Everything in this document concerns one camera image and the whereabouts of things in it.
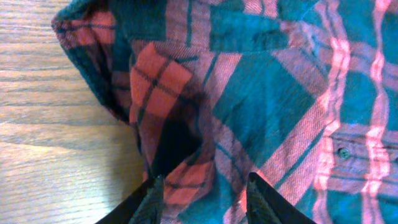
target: flannel shirt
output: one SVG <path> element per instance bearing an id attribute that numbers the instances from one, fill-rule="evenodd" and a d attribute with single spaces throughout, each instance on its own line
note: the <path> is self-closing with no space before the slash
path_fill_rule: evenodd
<path id="1" fill-rule="evenodd" d="M 77 0 L 52 26 L 165 176 L 162 223 L 247 223 L 250 172 L 317 223 L 398 220 L 398 1 Z"/>

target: button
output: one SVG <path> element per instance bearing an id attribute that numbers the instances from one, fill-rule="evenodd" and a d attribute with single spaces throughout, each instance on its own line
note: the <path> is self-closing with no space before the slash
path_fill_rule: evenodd
<path id="1" fill-rule="evenodd" d="M 349 158 L 349 150 L 345 147 L 339 148 L 337 150 L 338 156 L 342 159 L 348 159 Z"/>

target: cloth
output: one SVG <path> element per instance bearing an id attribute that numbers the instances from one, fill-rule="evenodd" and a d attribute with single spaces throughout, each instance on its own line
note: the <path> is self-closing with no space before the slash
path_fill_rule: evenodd
<path id="1" fill-rule="evenodd" d="M 77 0 L 52 26 L 165 177 L 162 223 L 247 223 L 250 172 L 317 223 L 398 220 L 398 1 Z"/>

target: checkered pattern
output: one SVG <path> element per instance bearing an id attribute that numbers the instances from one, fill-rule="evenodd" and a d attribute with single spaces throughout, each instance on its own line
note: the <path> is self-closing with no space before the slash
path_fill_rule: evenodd
<path id="1" fill-rule="evenodd" d="M 162 223 L 247 223 L 250 172 L 317 223 L 396 222 L 397 27 L 396 0 L 78 0 L 53 20 L 165 176 Z"/>

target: wood grain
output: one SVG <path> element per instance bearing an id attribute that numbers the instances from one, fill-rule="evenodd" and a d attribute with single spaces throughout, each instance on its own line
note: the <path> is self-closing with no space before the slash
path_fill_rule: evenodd
<path id="1" fill-rule="evenodd" d="M 0 223 L 94 223 L 140 183 L 129 127 L 50 27 L 69 1 L 0 1 Z"/>

